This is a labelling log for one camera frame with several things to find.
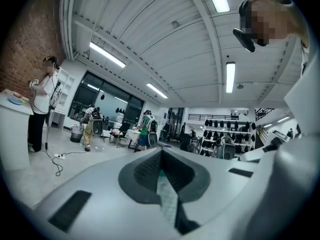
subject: white counter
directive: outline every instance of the white counter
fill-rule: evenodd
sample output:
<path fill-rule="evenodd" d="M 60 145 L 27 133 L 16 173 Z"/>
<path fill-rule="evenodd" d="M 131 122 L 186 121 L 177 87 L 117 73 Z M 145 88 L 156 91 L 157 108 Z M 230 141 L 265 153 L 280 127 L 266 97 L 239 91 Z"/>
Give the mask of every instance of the white counter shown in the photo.
<path fill-rule="evenodd" d="M 16 105 L 9 96 L 0 93 L 0 157 L 5 171 L 29 167 L 28 122 L 34 114 L 29 101 Z"/>

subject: brick wall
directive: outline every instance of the brick wall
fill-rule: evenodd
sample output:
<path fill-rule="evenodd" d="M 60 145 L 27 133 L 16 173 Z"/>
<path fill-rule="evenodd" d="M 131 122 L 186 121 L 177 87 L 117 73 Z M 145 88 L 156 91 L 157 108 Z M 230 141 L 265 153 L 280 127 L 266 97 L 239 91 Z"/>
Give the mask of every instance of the brick wall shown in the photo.
<path fill-rule="evenodd" d="M 0 55 L 0 92 L 16 91 L 32 98 L 28 81 L 45 77 L 43 59 L 65 59 L 60 22 L 60 0 L 28 0 L 11 26 Z"/>

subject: bucket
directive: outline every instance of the bucket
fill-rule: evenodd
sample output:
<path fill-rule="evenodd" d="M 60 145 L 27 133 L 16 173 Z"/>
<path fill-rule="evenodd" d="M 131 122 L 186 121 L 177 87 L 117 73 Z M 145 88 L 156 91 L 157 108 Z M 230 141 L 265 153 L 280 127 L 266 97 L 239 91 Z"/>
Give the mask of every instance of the bucket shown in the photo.
<path fill-rule="evenodd" d="M 70 141 L 79 143 L 83 134 L 84 134 L 84 126 L 83 126 L 83 124 L 81 124 L 80 126 L 75 124 L 71 128 Z"/>

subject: ceiling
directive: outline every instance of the ceiling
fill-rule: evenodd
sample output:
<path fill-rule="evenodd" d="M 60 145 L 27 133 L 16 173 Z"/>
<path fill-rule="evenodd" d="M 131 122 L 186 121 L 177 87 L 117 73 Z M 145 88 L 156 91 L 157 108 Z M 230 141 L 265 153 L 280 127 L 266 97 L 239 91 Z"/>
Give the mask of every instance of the ceiling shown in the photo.
<path fill-rule="evenodd" d="M 242 0 L 227 1 L 230 11 L 217 13 L 211 0 L 61 0 L 63 45 L 69 59 L 161 107 L 286 107 L 284 97 L 300 77 L 299 41 L 248 52 L 232 33 Z M 226 93 L 227 62 L 236 63 L 232 93 Z"/>

